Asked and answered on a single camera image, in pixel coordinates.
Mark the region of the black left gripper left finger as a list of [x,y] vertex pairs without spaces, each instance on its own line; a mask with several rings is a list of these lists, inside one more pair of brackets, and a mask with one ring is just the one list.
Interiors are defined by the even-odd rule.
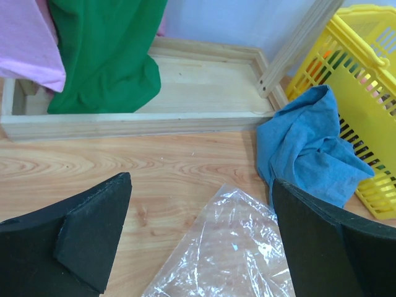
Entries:
[[100,296],[123,230],[128,172],[1,222],[1,296]]

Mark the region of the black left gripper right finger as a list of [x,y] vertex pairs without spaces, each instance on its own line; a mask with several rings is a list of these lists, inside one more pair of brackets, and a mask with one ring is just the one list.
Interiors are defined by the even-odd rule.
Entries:
[[296,296],[395,296],[395,228],[276,179],[273,207]]

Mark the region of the clear zip top bag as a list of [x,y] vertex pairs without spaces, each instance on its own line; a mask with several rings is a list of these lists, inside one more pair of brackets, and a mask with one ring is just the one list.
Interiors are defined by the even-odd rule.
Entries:
[[294,296],[277,216],[224,184],[144,296]]

